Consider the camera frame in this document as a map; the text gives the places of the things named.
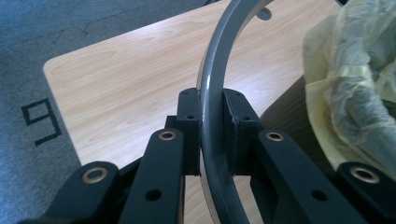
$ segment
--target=black number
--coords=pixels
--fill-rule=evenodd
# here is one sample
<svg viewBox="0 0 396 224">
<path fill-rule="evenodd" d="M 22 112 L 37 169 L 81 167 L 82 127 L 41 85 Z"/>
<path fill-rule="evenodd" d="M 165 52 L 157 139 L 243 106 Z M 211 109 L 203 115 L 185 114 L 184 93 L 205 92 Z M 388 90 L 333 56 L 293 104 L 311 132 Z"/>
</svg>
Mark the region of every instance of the black number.
<svg viewBox="0 0 396 224">
<path fill-rule="evenodd" d="M 29 110 L 34 108 L 34 107 L 36 107 L 36 106 L 40 106 L 40 105 L 44 105 L 47 108 L 47 114 L 44 114 L 44 115 L 39 116 L 37 118 L 31 119 L 31 113 L 30 113 Z M 29 104 L 29 105 L 25 105 L 21 109 L 22 109 L 23 117 L 24 117 L 24 119 L 26 121 L 26 125 L 27 126 L 35 124 L 35 123 L 37 123 L 37 122 L 39 122 L 40 120 L 43 120 L 43 119 L 50 119 L 51 122 L 52 122 L 53 128 L 55 129 L 55 133 L 50 134 L 50 135 L 48 135 L 46 137 L 43 137 L 41 139 L 36 140 L 35 141 L 35 145 L 36 146 L 39 146 L 39 145 L 41 145 L 41 144 L 43 144 L 43 143 L 45 143 L 45 142 L 47 142 L 47 141 L 49 141 L 51 139 L 54 139 L 54 138 L 56 138 L 56 137 L 58 137 L 59 135 L 62 134 L 61 133 L 61 129 L 59 128 L 59 125 L 58 125 L 58 121 L 56 120 L 55 115 L 53 114 L 52 107 L 50 105 L 50 101 L 49 101 L 48 98 L 46 98 L 44 100 L 40 100 L 40 101 L 34 102 L 32 104 Z"/>
</svg>

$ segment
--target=metal ring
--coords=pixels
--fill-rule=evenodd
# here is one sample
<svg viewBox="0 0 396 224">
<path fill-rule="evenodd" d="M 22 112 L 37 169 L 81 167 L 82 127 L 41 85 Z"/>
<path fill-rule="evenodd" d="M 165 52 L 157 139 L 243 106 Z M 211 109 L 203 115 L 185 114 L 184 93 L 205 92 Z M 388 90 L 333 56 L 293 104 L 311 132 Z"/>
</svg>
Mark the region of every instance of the metal ring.
<svg viewBox="0 0 396 224">
<path fill-rule="evenodd" d="M 170 141 L 170 140 L 173 140 L 176 138 L 176 133 L 166 131 L 166 132 L 160 133 L 159 137 L 163 141 Z"/>
<path fill-rule="evenodd" d="M 101 174 L 91 178 L 90 174 L 92 174 L 93 172 L 96 172 L 96 171 L 100 171 Z M 86 184 L 94 184 L 94 183 L 97 183 L 97 182 L 105 179 L 107 176 L 107 173 L 108 173 L 108 171 L 106 168 L 95 167 L 95 168 L 92 168 L 91 170 L 88 170 L 87 172 L 84 173 L 84 175 L 82 176 L 82 181 Z"/>
<path fill-rule="evenodd" d="M 233 0 L 225 9 L 206 49 L 198 73 L 201 103 L 201 150 L 207 178 L 203 180 L 206 201 L 215 223 L 249 223 L 224 154 L 223 90 L 233 42 L 248 22 L 272 0 Z"/>
<path fill-rule="evenodd" d="M 377 184 L 379 182 L 379 177 L 378 175 L 376 175 L 374 172 L 366 169 L 366 168 L 362 168 L 362 167 L 358 167 L 358 166 L 354 166 L 352 168 L 350 168 L 350 173 L 352 173 L 353 176 L 355 176 L 356 178 L 358 178 L 359 180 L 369 183 L 369 184 Z"/>
<path fill-rule="evenodd" d="M 281 142 L 283 141 L 283 136 L 280 133 L 267 133 L 265 135 L 268 139 L 276 141 L 276 142 Z"/>
</svg>

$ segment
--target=screw hole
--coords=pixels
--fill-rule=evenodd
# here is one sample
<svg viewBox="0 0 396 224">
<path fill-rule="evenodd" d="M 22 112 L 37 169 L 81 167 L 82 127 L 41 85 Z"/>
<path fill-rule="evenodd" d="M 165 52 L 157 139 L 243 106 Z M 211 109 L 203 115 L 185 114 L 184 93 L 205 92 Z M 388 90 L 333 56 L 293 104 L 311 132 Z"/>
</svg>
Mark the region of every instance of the screw hole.
<svg viewBox="0 0 396 224">
<path fill-rule="evenodd" d="M 101 175 L 103 175 L 103 171 L 101 170 L 95 170 L 92 171 L 88 174 L 88 178 L 89 179 L 95 179 L 95 178 L 99 178 Z"/>
<path fill-rule="evenodd" d="M 163 132 L 160 133 L 160 139 L 164 141 L 169 141 L 176 138 L 176 134 L 174 132 Z"/>
<path fill-rule="evenodd" d="M 321 201 L 321 202 L 327 201 L 327 195 L 320 190 L 316 190 L 316 189 L 312 190 L 311 195 L 318 201 Z"/>
<path fill-rule="evenodd" d="M 280 142 L 283 141 L 283 136 L 280 133 L 268 133 L 267 135 L 265 135 L 268 139 L 276 141 L 276 142 Z"/>
<path fill-rule="evenodd" d="M 150 202 L 158 201 L 160 198 L 161 192 L 158 189 L 152 189 L 146 193 L 146 200 Z"/>
<path fill-rule="evenodd" d="M 365 171 L 357 171 L 356 173 L 358 173 L 358 175 L 360 175 L 363 178 L 373 179 L 373 176 Z"/>
</svg>

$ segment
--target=wooden table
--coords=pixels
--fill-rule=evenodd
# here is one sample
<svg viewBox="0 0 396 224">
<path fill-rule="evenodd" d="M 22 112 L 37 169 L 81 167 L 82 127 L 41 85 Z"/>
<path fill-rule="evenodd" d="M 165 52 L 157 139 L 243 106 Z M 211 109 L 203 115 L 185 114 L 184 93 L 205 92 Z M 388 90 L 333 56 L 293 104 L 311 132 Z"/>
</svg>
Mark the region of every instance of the wooden table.
<svg viewBox="0 0 396 224">
<path fill-rule="evenodd" d="M 120 168 L 141 157 L 150 135 L 175 115 L 180 91 L 195 87 L 221 1 L 79 49 L 45 64 L 82 164 Z M 333 0 L 275 0 L 272 19 L 254 18 L 236 41 L 225 87 L 241 91 L 260 115 L 303 74 L 305 33 L 339 6 Z M 186 223 L 210 223 L 199 178 L 189 177 Z M 247 177 L 236 181 L 249 218 L 261 222 Z"/>
</svg>

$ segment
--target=black plastic part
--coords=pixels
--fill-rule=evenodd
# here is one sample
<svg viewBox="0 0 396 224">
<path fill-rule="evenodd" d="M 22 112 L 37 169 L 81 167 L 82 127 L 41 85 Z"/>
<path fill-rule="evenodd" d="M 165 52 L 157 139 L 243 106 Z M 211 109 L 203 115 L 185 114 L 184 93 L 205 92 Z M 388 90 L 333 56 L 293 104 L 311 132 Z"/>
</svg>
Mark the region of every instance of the black plastic part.
<svg viewBox="0 0 396 224">
<path fill-rule="evenodd" d="M 142 158 L 139 158 L 120 169 L 120 176 L 124 189 L 132 186 L 134 183 L 134 177 L 136 176 L 141 160 Z"/>
<path fill-rule="evenodd" d="M 273 223 L 279 197 L 267 173 L 264 172 L 259 159 L 253 158 L 250 187 L 264 223 Z"/>
<path fill-rule="evenodd" d="M 357 175 L 367 175 L 369 182 L 355 177 L 353 168 L 362 168 Z M 372 174 L 378 177 L 377 183 L 370 183 L 375 180 Z M 336 184 L 371 223 L 396 223 L 396 182 L 378 169 L 360 162 L 343 163 L 337 169 Z"/>
<path fill-rule="evenodd" d="M 200 111 L 199 95 L 195 88 L 186 89 L 178 95 L 176 128 L 184 133 L 184 175 L 200 174 Z"/>
<path fill-rule="evenodd" d="M 232 175 L 250 175 L 251 153 L 262 125 L 244 94 L 223 91 L 225 148 Z"/>
<path fill-rule="evenodd" d="M 150 137 L 119 223 L 183 222 L 183 143 L 183 133 L 176 129 Z"/>
<path fill-rule="evenodd" d="M 317 166 L 335 173 L 312 129 L 305 101 L 305 80 L 300 77 L 265 110 L 262 127 L 287 133 Z"/>
<path fill-rule="evenodd" d="M 106 177 L 96 183 L 85 183 L 83 175 L 97 167 L 107 170 Z M 117 166 L 95 161 L 82 166 L 70 176 L 43 217 L 21 223 L 108 223 L 116 212 L 113 208 L 120 192 Z"/>
<path fill-rule="evenodd" d="M 246 112 L 244 111 L 245 108 L 239 110 L 241 108 L 238 105 L 234 105 L 237 104 L 237 101 L 240 101 L 239 103 L 246 101 L 240 92 L 223 90 L 221 98 L 221 112 L 223 113 L 221 117 L 223 117 L 223 121 L 221 122 L 222 124 L 219 124 L 220 129 L 214 133 L 201 132 L 202 135 L 206 134 L 206 139 L 202 137 L 203 141 L 216 139 L 211 141 L 212 146 L 202 148 L 205 173 L 201 179 L 204 194 L 215 223 L 249 223 L 235 183 L 233 182 L 233 176 L 236 164 L 246 170 L 247 166 L 243 162 L 247 161 L 246 155 L 248 155 L 246 150 L 238 151 L 240 148 L 246 149 L 245 147 L 238 148 L 243 138 L 234 141 L 234 138 L 239 137 L 237 135 L 240 134 L 240 129 L 235 126 L 237 123 L 239 124 L 240 118 L 236 117 L 236 115 L 241 116 L 242 119 L 243 117 L 250 116 L 250 114 L 244 113 Z M 238 153 L 241 153 L 240 158 L 236 158 Z"/>
<path fill-rule="evenodd" d="M 275 140 L 268 138 L 267 134 L 271 134 Z M 256 155 L 278 197 L 276 205 L 259 206 L 262 219 L 267 220 L 266 223 L 366 223 L 285 133 L 261 131 L 259 139 L 260 146 L 256 147 Z M 257 175 L 253 177 L 254 181 L 261 179 L 263 185 L 268 181 Z M 258 191 L 260 185 L 256 184 L 254 187 L 252 190 L 256 201 L 269 202 L 263 198 L 265 194 Z M 274 211 L 262 210 L 268 208 L 275 208 L 275 213 L 269 217 L 268 214 Z"/>
<path fill-rule="evenodd" d="M 176 119 L 177 116 L 174 115 L 167 116 L 165 122 L 165 128 L 176 128 L 177 127 Z"/>
</svg>

